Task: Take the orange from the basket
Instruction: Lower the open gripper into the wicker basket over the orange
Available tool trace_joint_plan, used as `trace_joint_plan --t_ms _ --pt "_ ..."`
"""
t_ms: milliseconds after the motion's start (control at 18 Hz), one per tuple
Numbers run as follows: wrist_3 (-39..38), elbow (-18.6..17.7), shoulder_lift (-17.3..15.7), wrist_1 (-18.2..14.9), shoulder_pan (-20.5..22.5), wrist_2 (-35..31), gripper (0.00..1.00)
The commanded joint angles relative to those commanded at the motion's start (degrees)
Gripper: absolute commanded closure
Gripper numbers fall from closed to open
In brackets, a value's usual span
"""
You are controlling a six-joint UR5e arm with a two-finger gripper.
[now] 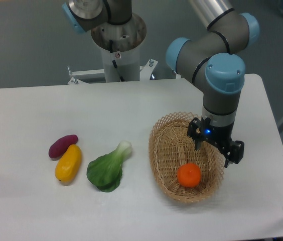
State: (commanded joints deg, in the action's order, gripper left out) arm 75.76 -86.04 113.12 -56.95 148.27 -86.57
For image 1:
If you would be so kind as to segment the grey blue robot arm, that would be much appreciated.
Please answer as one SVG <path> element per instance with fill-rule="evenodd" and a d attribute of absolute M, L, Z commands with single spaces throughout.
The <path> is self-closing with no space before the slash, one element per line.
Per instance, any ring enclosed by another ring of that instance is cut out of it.
<path fill-rule="evenodd" d="M 200 118 L 187 135 L 196 149 L 202 142 L 215 146 L 225 164 L 239 163 L 244 143 L 231 138 L 245 64 L 238 52 L 255 43 L 260 27 L 248 13 L 237 13 L 229 1 L 191 1 L 207 30 L 198 41 L 175 39 L 167 48 L 166 63 L 203 93 Z M 66 1 L 62 9 L 74 30 L 90 32 L 104 51 L 108 82 L 138 81 L 139 56 L 133 52 L 145 40 L 144 21 L 132 12 L 131 1 Z"/>

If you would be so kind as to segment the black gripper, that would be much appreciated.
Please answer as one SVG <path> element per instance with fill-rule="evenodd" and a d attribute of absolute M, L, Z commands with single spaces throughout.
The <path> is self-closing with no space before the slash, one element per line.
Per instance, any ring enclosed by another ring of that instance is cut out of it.
<path fill-rule="evenodd" d="M 244 156 L 244 142 L 233 141 L 231 138 L 234 122 L 227 126 L 213 126 L 212 120 L 207 117 L 193 118 L 187 129 L 187 136 L 191 138 L 195 145 L 195 150 L 201 148 L 202 142 L 207 142 L 217 148 L 221 148 L 221 154 L 225 158 L 224 167 L 230 164 L 238 164 Z"/>

